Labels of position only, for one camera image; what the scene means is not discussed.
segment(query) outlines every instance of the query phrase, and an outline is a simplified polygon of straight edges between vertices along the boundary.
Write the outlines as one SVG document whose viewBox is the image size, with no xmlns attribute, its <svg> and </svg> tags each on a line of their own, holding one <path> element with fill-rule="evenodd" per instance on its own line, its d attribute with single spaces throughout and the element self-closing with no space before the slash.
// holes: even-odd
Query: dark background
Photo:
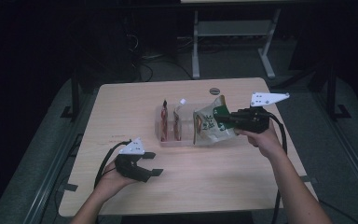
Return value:
<svg viewBox="0 0 358 224">
<path fill-rule="evenodd" d="M 191 11 L 135 11 L 128 20 L 129 12 L 65 10 L 84 9 L 84 2 L 64 3 L 0 1 L 0 197 L 55 94 L 75 71 L 83 91 L 107 82 L 131 82 L 137 78 L 131 63 L 142 52 L 127 51 L 126 34 L 137 34 L 143 46 L 173 58 L 176 37 L 192 34 Z M 244 10 L 205 11 L 201 16 L 241 19 L 267 13 L 257 7 Z M 313 66 L 333 52 L 337 75 L 358 95 L 358 2 L 285 6 L 275 38 L 288 36 L 298 39 L 293 68 Z"/>
</svg>

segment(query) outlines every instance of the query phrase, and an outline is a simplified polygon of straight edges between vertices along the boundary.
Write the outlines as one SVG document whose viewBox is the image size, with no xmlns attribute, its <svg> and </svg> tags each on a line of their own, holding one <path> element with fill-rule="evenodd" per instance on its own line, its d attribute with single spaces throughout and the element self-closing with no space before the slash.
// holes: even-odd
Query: clear plastic container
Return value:
<svg viewBox="0 0 358 224">
<path fill-rule="evenodd" d="M 173 110 L 177 105 L 167 105 L 168 111 L 168 136 L 167 141 L 161 142 L 161 109 L 162 105 L 157 106 L 156 108 L 156 117 L 155 117 L 155 133 L 159 141 L 159 144 L 162 147 L 193 147 L 193 138 L 194 138 L 194 121 L 193 121 L 193 112 L 196 109 L 202 109 L 208 104 L 185 104 L 178 111 L 180 117 L 181 125 L 181 140 L 177 141 L 174 137 L 173 132 Z"/>
</svg>

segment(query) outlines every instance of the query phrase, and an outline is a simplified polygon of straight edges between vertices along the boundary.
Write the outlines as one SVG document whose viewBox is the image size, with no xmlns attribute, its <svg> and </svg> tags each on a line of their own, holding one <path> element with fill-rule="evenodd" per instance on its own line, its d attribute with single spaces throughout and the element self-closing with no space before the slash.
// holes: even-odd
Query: table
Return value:
<svg viewBox="0 0 358 224">
<path fill-rule="evenodd" d="M 161 147 L 154 132 L 156 107 L 185 98 L 192 104 L 211 103 L 218 88 L 229 111 L 248 107 L 254 91 L 269 92 L 262 78 L 189 80 L 103 85 L 92 109 L 82 144 L 59 212 L 73 216 L 91 194 L 94 178 L 108 150 L 121 141 L 141 137 L 153 160 L 140 160 L 145 169 L 164 169 L 147 183 L 124 188 L 103 206 L 101 215 L 147 215 L 270 209 L 277 186 L 269 161 L 245 136 L 210 147 Z M 276 105 L 265 106 L 282 120 Z M 300 176 L 307 175 L 290 135 L 288 156 Z M 117 155 L 119 148 L 112 155 Z M 315 195 L 310 183 L 306 183 Z"/>
</svg>

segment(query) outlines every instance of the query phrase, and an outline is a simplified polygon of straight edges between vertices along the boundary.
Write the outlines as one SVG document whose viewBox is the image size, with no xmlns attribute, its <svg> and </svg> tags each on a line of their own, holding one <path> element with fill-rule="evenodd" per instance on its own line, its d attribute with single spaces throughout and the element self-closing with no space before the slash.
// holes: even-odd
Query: brown packet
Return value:
<svg viewBox="0 0 358 224">
<path fill-rule="evenodd" d="M 214 119 L 216 114 L 229 115 L 224 95 L 217 97 L 210 105 L 193 112 L 194 146 L 209 146 L 237 136 L 232 125 L 218 123 Z"/>
</svg>

